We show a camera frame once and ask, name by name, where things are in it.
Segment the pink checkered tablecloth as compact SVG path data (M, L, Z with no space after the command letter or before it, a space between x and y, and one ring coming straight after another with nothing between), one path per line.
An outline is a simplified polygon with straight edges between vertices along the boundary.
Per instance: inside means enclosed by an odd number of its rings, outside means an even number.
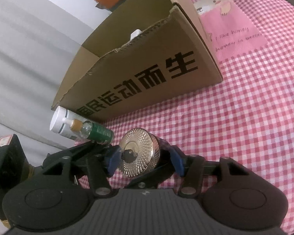
M294 233L294 6L234 0L268 43L220 63L222 83L109 120L118 141L141 127L208 160L229 156L284 192Z

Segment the gold lid cosmetic jar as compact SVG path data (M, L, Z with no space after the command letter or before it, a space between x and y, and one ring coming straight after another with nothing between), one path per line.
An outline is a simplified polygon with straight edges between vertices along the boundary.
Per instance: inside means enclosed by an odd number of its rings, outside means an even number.
M119 170L124 176L133 178L153 170L170 144L145 129L129 130L119 142L122 160Z

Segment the white curtain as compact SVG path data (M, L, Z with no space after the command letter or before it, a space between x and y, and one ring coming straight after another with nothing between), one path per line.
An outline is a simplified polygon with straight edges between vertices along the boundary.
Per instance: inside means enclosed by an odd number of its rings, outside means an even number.
M0 0L0 137L16 134L31 163L74 145L50 131L72 59L109 15L94 0Z

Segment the green glass dropper bottle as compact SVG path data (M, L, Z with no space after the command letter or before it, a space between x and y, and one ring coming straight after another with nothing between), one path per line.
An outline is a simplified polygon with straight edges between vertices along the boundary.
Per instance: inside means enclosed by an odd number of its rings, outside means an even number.
M62 122L68 125L70 130L81 139L95 141L98 144L111 144L114 140L113 131L99 123L68 118L63 118Z

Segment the white pill bottle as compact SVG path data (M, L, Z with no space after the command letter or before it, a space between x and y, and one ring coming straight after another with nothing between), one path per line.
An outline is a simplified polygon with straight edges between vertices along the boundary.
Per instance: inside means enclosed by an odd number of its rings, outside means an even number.
M50 131L59 134L65 138L76 140L77 136L70 130L70 127L63 123L63 118L83 120L80 115L58 106L50 122Z

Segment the brown cardboard box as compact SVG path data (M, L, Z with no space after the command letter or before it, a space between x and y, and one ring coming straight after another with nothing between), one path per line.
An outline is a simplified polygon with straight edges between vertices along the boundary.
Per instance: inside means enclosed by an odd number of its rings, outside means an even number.
M108 120L221 81L191 0L127 0L81 44L51 107Z

